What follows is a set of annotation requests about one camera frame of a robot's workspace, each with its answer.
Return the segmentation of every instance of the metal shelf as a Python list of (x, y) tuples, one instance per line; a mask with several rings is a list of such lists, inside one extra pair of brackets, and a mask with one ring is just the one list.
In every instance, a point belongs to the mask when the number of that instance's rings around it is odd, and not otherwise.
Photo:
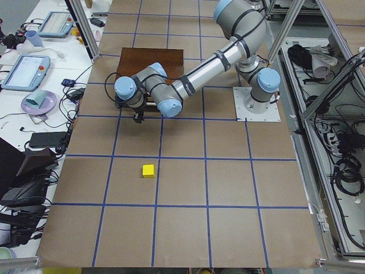
[[(327, 6), (323, 3), (323, 0), (317, 0), (317, 5), (320, 8), (328, 26), (330, 27), (330, 30), (332, 31), (332, 34), (335, 37), (337, 44), (338, 44), (339, 48), (341, 49), (342, 54), (344, 55), (344, 57), (346, 59), (350, 59), (353, 56), (353, 53), (351, 52), (350, 48), (348, 47), (348, 44), (347, 44), (345, 38), (343, 37), (343, 35), (339, 31), (339, 29), (337, 28), (335, 20), (333, 19)], [(362, 83), (365, 83), (365, 76), (364, 76), (363, 72), (361, 71), (361, 69), (358, 68), (356, 70), (356, 72), (357, 72), (358, 80), (361, 81)]]
[[(293, 66), (291, 64), (289, 56), (287, 54), (287, 49), (296, 43), (299, 43), (303, 47), (312, 47), (317, 45), (327, 46), (329, 42), (327, 39), (286, 38), (282, 45), (283, 60), (285, 62), (286, 70), (290, 78), (291, 86), (293, 87), (294, 90), (297, 105), (299, 107), (299, 112), (302, 115), (307, 110), (305, 99), (303, 97), (308, 97), (309, 95), (321, 95), (327, 91), (329, 85), (324, 85), (324, 84), (304, 85), (303, 79), (308, 78), (308, 76), (305, 75), (305, 73), (301, 70), (301, 68), (295, 65)], [(346, 61), (346, 59), (339, 60), (337, 69), (342, 65), (343, 62)], [(304, 96), (303, 92), (301, 91), (301, 87), (299, 85), (305, 86), (305, 91), (307, 92), (307, 94), (305, 94)], [(350, 104), (356, 103), (359, 99), (355, 96), (350, 96), (350, 94), (352, 94), (352, 91), (349, 89), (345, 90), (344, 95), (341, 96), (346, 97), (346, 103)], [(341, 100), (344, 100), (344, 98), (338, 98), (336, 100), (337, 102), (341, 102)], [(365, 115), (365, 110), (363, 110), (362, 112), (363, 113), (360, 113), (359, 110), (347, 111), (348, 116), (346, 116), (345, 118), (350, 120), (356, 118), (358, 119), (358, 117), (363, 117)], [(333, 110), (330, 110), (326, 115), (328, 115), (326, 117), (327, 119), (330, 119), (335, 115), (339, 117), (339, 115)], [(307, 132), (307, 136), (310, 142), (311, 152), (315, 160), (315, 164), (319, 173), (320, 180), (322, 182), (323, 189), (325, 190), (327, 196), (327, 200), (332, 213), (332, 218), (336, 225), (339, 241), (341, 243), (340, 246), (341, 253), (343, 255), (365, 257), (365, 251), (356, 247), (346, 235), (346, 231), (342, 223), (342, 219), (340, 217), (340, 211), (336, 204), (335, 196), (333, 194), (332, 186), (330, 183), (329, 176), (332, 173), (330, 162), (327, 157), (325, 149), (323, 148), (320, 140), (318, 139), (314, 131), (311, 118), (313, 118), (313, 116), (309, 116), (307, 119), (303, 119), (302, 117), (302, 123)], [(357, 154), (356, 156), (359, 159), (361, 159), (362, 162), (364, 162), (365, 154), (363, 152), (360, 155)], [(362, 175), (365, 174), (364, 167), (360, 171)], [(360, 230), (365, 231), (365, 194), (361, 194), (359, 196), (359, 198), (361, 199), (360, 203), (355, 203), (352, 196), (345, 195), (337, 190), (336, 190), (336, 195), (338, 198), (341, 199), (340, 204), (344, 214), (348, 216), (346, 218), (347, 219), (346, 224), (348, 226), (349, 231), (351, 232), (351, 234), (354, 235), (353, 237), (356, 239), (356, 241), (362, 243), (363, 235), (360, 234)]]
[[(271, 17), (274, 14), (286, 14), (291, 2), (291, 0), (265, 0), (266, 6), (269, 7), (267, 10), (267, 16)], [(300, 10), (299, 14), (322, 15), (320, 9), (306, 9), (305, 7)]]

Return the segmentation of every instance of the wire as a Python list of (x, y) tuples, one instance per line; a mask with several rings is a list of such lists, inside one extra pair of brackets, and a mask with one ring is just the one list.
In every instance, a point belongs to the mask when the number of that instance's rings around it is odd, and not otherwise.
[(260, 56), (260, 55), (258, 55), (258, 54), (257, 54), (257, 56), (258, 56), (259, 58), (261, 58), (262, 60), (264, 60), (264, 61), (267, 63), (266, 67), (268, 67), (268, 66), (270, 65), (269, 60), (265, 59), (264, 57), (261, 57), (261, 56)]
[(301, 91), (302, 99), (304, 101), (306, 101), (310, 97), (310, 94), (302, 87), (302, 85), (301, 85), (301, 83), (299, 81), (299, 77), (298, 77), (297, 71), (295, 70), (294, 63), (293, 63), (292, 60), (290, 60), (290, 64), (291, 64), (291, 68), (293, 69), (293, 73), (295, 75), (295, 79), (297, 80), (298, 87), (299, 87), (299, 89)]
[(67, 124), (68, 123), (68, 121), (66, 121), (66, 122), (64, 122), (64, 123), (62, 123), (62, 124), (59, 124), (58, 126), (51, 126), (50, 124), (47, 124), (46, 123), (46, 121), (42, 121), (44, 124), (46, 124), (47, 126), (49, 126), (49, 127), (51, 127), (51, 128), (58, 128), (58, 127), (61, 127), (61, 126), (63, 126), (63, 125), (65, 125), (65, 124)]
[(26, 133), (29, 133), (29, 132), (33, 132), (33, 133), (35, 133), (35, 131), (34, 131), (34, 130), (24, 130), (24, 129), (25, 129), (24, 127), (21, 127), (21, 128), (19, 129), (19, 131), (26, 132)]
[(77, 82), (77, 80), (86, 72), (88, 71), (91, 67), (92, 67), (93, 64), (91, 64), (89, 67), (87, 67), (76, 79), (75, 79), (75, 82)]
[[(235, 45), (237, 45), (238, 42), (241, 42), (245, 37), (247, 37), (248, 35), (250, 35), (252, 32), (254, 32), (258, 27), (260, 27), (261, 23), (265, 20), (265, 17), (267, 16), (267, 13), (265, 13), (265, 15), (261, 18), (261, 20), (256, 24), (256, 26), (254, 26), (251, 30), (249, 30), (247, 33), (245, 33), (243, 36), (237, 38), (237, 40), (232, 43), (229, 47), (227, 47), (227, 49), (225, 49), (222, 53), (226, 53), (227, 51), (229, 51), (232, 47), (234, 47)], [(202, 67), (206, 66), (207, 64), (209, 64), (210, 62), (214, 61), (215, 59), (217, 59), (217, 56), (214, 56), (213, 58), (208, 59), (207, 61), (205, 61), (204, 63), (202, 63), (200, 66), (196, 67), (194, 70), (190, 71), (189, 73), (187, 73), (185, 76), (190, 76), (193, 73), (195, 73), (196, 71), (200, 70)]]
[(159, 76), (161, 78), (164, 78), (164, 79), (167, 79), (167, 80), (180, 80), (180, 78), (170, 78), (170, 77), (167, 77), (167, 76), (164, 76), (164, 75), (161, 75), (161, 74), (158, 74), (158, 73), (153, 73), (153, 74), (150, 74), (149, 76), (147, 76), (146, 78), (144, 78), (141, 83), (144, 83), (147, 79), (151, 78), (151, 77), (154, 77), (154, 76)]
[(261, 9), (259, 9), (259, 10), (258, 10), (258, 12), (259, 12), (259, 13), (261, 13), (263, 10), (265, 10), (265, 11), (266, 11), (266, 10), (267, 10), (267, 7), (263, 7), (263, 8), (261, 8)]
[(315, 208), (315, 210), (317, 210), (318, 213), (320, 213), (321, 211), (319, 210), (319, 208), (314, 204), (312, 203), (311, 201), (309, 201), (309, 203)]
[[(334, 163), (334, 161), (333, 161), (333, 159), (332, 159), (332, 157), (330, 156), (330, 154), (329, 154), (329, 153), (326, 153), (326, 156), (327, 156), (327, 158), (328, 158), (328, 162), (329, 162), (329, 165), (330, 165), (330, 169), (332, 169), (332, 165), (333, 165), (333, 166), (335, 166), (336, 164)], [(339, 198), (338, 198), (337, 193), (336, 193), (336, 190), (335, 190), (335, 185), (337, 185), (335, 180), (336, 180), (336, 177), (337, 177), (337, 176), (339, 176), (339, 173), (338, 173), (338, 172), (337, 172), (337, 173), (335, 173), (335, 172), (331, 173), (331, 175), (330, 175), (330, 182), (331, 182), (332, 192), (333, 192), (333, 195), (334, 195), (334, 198), (335, 198), (335, 203), (336, 203), (336, 205), (337, 205), (337, 207), (338, 207), (338, 210), (339, 210), (339, 213), (340, 213), (340, 217), (341, 217), (341, 222), (342, 222), (342, 224), (343, 224), (343, 227), (344, 227), (345, 233), (346, 233), (347, 237), (349, 238), (349, 240), (350, 240), (353, 244), (355, 244), (358, 248), (360, 248), (360, 249), (362, 249), (362, 250), (365, 250), (365, 246), (363, 246), (363, 245), (359, 244), (359, 243), (358, 243), (358, 242), (357, 242), (357, 241), (353, 238), (352, 234), (350, 233), (350, 231), (349, 231), (349, 229), (348, 229), (348, 226), (347, 226), (347, 223), (346, 223), (346, 218), (345, 218), (345, 215), (344, 215), (344, 213), (343, 213), (343, 210), (342, 210), (341, 204), (340, 204), (340, 202), (339, 202)]]
[(329, 82), (326, 82), (326, 83), (323, 83), (323, 81), (324, 81), (324, 79), (321, 79), (321, 78), (316, 78), (316, 77), (314, 77), (314, 76), (312, 76), (312, 75), (310, 75), (309, 73), (308, 73), (308, 70), (306, 69), (306, 68), (303, 68), (303, 71), (304, 71), (304, 73), (309, 77), (309, 79), (311, 80), (311, 82), (316, 82), (316, 83), (318, 83), (318, 84), (330, 84), (330, 83), (332, 83), (332, 81), (333, 81), (333, 79), (331, 80), (331, 81), (329, 81)]
[(108, 80), (109, 80), (109, 78), (111, 77), (111, 76), (113, 76), (113, 75), (118, 75), (118, 76), (120, 76), (120, 77), (122, 77), (118, 72), (112, 72), (112, 73), (110, 73), (107, 77), (106, 77), (106, 79), (105, 79), (105, 81), (104, 81), (104, 91), (105, 91), (105, 93), (107, 94), (107, 96), (108, 96), (108, 98), (111, 100), (111, 101), (113, 101), (114, 103), (116, 103), (117, 101), (116, 100), (114, 100), (110, 95), (109, 95), (109, 93), (108, 93), (108, 89), (107, 89), (107, 82), (108, 82)]
[(8, 117), (8, 116), (12, 116), (12, 115), (22, 115), (22, 114), (27, 114), (26, 112), (23, 112), (23, 113), (9, 113), (9, 114), (6, 114), (5, 116), (3, 116), (3, 117), (0, 117), (0, 120), (1, 119), (4, 119), (4, 118), (6, 118), (6, 117)]

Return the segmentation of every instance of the gray floor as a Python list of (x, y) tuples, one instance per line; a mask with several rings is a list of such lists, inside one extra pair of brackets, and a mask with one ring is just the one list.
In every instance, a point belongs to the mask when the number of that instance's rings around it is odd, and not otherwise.
[[(0, 0), (1, 30), (5, 35), (15, 32), (25, 23), (39, 0)], [(6, 50), (0, 45), (0, 53)]]
[[(4, 34), (15, 33), (22, 23), (28, 18), (34, 7), (39, 0), (0, 0), (0, 18), (3, 19), (1, 25)], [(277, 35), (281, 26), (282, 20), (270, 21), (269, 26), (274, 36)], [(330, 31), (324, 20), (318, 17), (299, 17), (291, 28), (288, 36), (290, 37), (312, 37), (312, 38), (327, 38), (330, 35)], [(267, 45), (271, 45), (271, 37), (267, 36)], [(6, 47), (0, 45), (0, 53), (4, 52)], [(83, 274), (185, 274), (186, 269), (146, 269), (146, 268), (126, 268), (126, 269), (105, 269), (105, 268), (86, 268), (83, 270)], [(273, 274), (320, 274), (324, 273), (321, 269), (273, 269)]]

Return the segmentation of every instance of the metal base plate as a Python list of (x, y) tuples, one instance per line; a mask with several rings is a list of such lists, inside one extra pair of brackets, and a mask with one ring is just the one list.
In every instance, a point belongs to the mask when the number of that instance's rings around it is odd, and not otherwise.
[(236, 116), (239, 122), (280, 122), (280, 115), (278, 106), (271, 104), (267, 111), (263, 114), (255, 114), (246, 109), (244, 101), (247, 96), (250, 96), (250, 87), (233, 87), (234, 104), (236, 105)]

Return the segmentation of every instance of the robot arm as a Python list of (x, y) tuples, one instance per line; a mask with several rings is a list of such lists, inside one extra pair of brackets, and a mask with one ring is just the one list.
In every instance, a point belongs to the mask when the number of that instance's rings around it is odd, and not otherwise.
[[(244, 0), (220, 0), (214, 12), (214, 20), (229, 40), (225, 47), (214, 52), (206, 61), (169, 86), (164, 80), (166, 73), (158, 63), (145, 68), (132, 78), (121, 77), (115, 82), (118, 97), (138, 113), (145, 105), (145, 94), (149, 93), (162, 115), (173, 117), (181, 111), (183, 100), (194, 95), (205, 83), (229, 70), (232, 65), (236, 65), (237, 72), (253, 86), (252, 95), (258, 93), (258, 103), (267, 103), (277, 89), (280, 77), (276, 71), (260, 67), (255, 54), (266, 33), (264, 17)], [(271, 71), (274, 71), (274, 76), (279, 81), (260, 80), (260, 76), (268, 76), (268, 73), (263, 74), (264, 70), (270, 70), (270, 77), (273, 76)]]

